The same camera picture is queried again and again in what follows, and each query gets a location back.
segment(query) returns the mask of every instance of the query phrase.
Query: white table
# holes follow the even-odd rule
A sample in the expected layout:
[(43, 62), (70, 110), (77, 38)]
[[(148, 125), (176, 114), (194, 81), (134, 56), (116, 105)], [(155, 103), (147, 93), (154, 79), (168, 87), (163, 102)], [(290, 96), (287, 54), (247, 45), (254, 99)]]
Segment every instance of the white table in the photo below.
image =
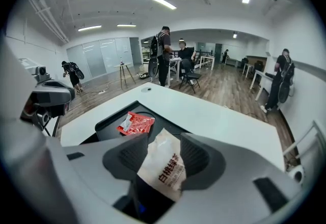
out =
[[(142, 92), (145, 88), (152, 90)], [(252, 150), (285, 171), (282, 147), (274, 126), (150, 82), (93, 108), (63, 126), (62, 146), (79, 145), (95, 133), (94, 128), (98, 122), (136, 100), (193, 134)]]
[[(179, 82), (179, 72), (180, 72), (180, 62), (181, 62), (181, 58), (172, 58), (170, 59), (170, 63), (171, 62), (177, 62), (177, 82)], [(171, 71), (170, 71), (170, 68), (169, 68), (169, 71), (168, 71), (168, 86), (170, 87), (171, 85)]]
[(211, 71), (213, 71), (214, 63), (215, 63), (215, 57), (212, 57), (210, 55), (208, 55), (208, 56), (200, 56), (199, 68), (202, 68), (202, 60), (204, 60), (204, 59), (211, 59), (212, 60), (212, 68), (211, 68)]
[(127, 82), (126, 82), (126, 76), (125, 76), (125, 74), (124, 74), (124, 70), (123, 70), (123, 67), (124, 67), (124, 66), (125, 66), (126, 69), (128, 70), (129, 75), (131, 76), (133, 82), (136, 84), (134, 78), (132, 77), (131, 72), (129, 71), (129, 68), (128, 68), (129, 65), (131, 65), (131, 63), (124, 63), (123, 65), (116, 65), (116, 66), (114, 66), (114, 67), (119, 67), (119, 68), (120, 68), (120, 85), (121, 85), (121, 89), (122, 89), (122, 76), (121, 76), (121, 69), (122, 69), (122, 73), (123, 73), (124, 83), (127, 84)]
[(254, 75), (254, 78), (253, 78), (253, 81), (251, 82), (250, 89), (253, 88), (253, 86), (254, 86), (254, 82), (255, 82), (255, 80), (256, 80), (256, 75), (257, 75), (257, 74), (261, 76), (261, 81), (260, 81), (260, 85), (261, 85), (261, 87), (260, 87), (260, 89), (259, 89), (259, 91), (258, 91), (258, 94), (257, 94), (257, 96), (256, 96), (256, 99), (255, 99), (256, 101), (258, 101), (259, 96), (260, 96), (261, 92), (263, 91), (265, 81), (266, 81), (266, 80), (273, 81), (272, 78), (266, 76), (263, 72), (256, 70), (255, 75)]
[(234, 64), (234, 67), (237, 68), (238, 67), (238, 63), (241, 62), (241, 60), (238, 60), (238, 59), (230, 59), (230, 58), (226, 58), (225, 59), (225, 62), (224, 62), (224, 66), (226, 66), (226, 61), (227, 60), (232, 60), (232, 61), (235, 61), (235, 64)]
[(248, 76), (248, 72), (249, 72), (249, 68), (254, 67), (254, 66), (253, 66), (253, 65), (249, 65), (248, 63), (246, 63), (246, 64), (243, 66), (243, 72), (242, 72), (242, 74), (245, 72), (246, 66), (248, 67), (248, 68), (247, 68), (247, 73), (246, 73), (246, 78), (247, 78), (247, 76)]

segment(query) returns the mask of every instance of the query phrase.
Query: man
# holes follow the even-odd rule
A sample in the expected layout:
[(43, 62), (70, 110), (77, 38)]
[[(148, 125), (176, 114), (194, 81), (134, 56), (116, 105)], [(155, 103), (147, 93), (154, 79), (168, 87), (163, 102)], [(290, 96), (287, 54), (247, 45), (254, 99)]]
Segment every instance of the man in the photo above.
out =
[[(191, 62), (195, 60), (196, 52), (193, 47), (186, 47), (186, 42), (180, 41), (179, 42), (180, 50), (178, 51), (178, 57), (184, 59), (188, 59)], [(180, 68), (183, 69), (183, 63), (180, 63)]]
[(162, 87), (165, 87), (165, 82), (167, 80), (168, 72), (170, 69), (170, 53), (173, 51), (170, 39), (170, 28), (168, 26), (163, 26), (162, 30), (156, 35), (160, 42), (159, 45), (162, 46), (163, 54), (160, 55), (158, 59), (158, 80)]
[(225, 63), (226, 58), (230, 58), (229, 55), (228, 55), (228, 52), (229, 52), (228, 49), (224, 51), (224, 53), (223, 53), (223, 59), (222, 59), (222, 64)]
[(80, 94), (84, 91), (83, 86), (79, 82), (79, 78), (76, 75), (75, 71), (73, 69), (70, 69), (70, 63), (67, 63), (66, 61), (62, 61), (61, 65), (64, 69), (63, 77), (66, 77), (67, 73), (69, 73), (70, 81), (72, 86), (77, 90), (77, 94)]
[(264, 113), (267, 113), (267, 110), (271, 110), (279, 102), (278, 96), (281, 83), (285, 81), (291, 84), (294, 75), (294, 64), (292, 63), (290, 51), (288, 49), (284, 48), (282, 55), (277, 58), (274, 71), (277, 73), (271, 83), (267, 104), (265, 106), (260, 106)]

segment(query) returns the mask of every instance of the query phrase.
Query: black t-shirt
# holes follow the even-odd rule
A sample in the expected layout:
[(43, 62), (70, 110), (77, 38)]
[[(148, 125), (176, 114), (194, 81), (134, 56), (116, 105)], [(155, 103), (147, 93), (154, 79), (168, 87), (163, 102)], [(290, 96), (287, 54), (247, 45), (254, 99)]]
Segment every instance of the black t-shirt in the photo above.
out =
[(182, 59), (191, 59), (193, 53), (194, 53), (193, 47), (185, 47), (184, 50), (178, 51), (178, 57)]

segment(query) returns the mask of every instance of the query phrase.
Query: white counter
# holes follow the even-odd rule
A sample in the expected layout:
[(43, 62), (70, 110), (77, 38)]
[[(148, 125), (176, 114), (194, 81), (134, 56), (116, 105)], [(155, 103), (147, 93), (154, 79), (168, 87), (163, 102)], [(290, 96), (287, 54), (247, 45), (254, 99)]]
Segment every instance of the white counter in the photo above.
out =
[[(151, 88), (150, 92), (141, 92)], [(252, 150), (285, 171), (276, 128), (220, 105), (153, 83), (121, 94), (66, 124), (62, 146), (79, 145), (95, 133), (95, 125), (106, 117), (139, 101), (187, 131)]]

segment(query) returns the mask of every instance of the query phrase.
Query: shoe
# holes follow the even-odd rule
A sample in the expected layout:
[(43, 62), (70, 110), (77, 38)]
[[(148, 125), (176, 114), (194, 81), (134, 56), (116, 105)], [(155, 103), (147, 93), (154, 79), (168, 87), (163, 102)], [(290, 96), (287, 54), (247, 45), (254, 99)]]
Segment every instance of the shoe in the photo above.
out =
[(261, 105), (260, 106), (260, 109), (266, 114), (267, 113), (267, 110), (265, 109), (265, 106)]

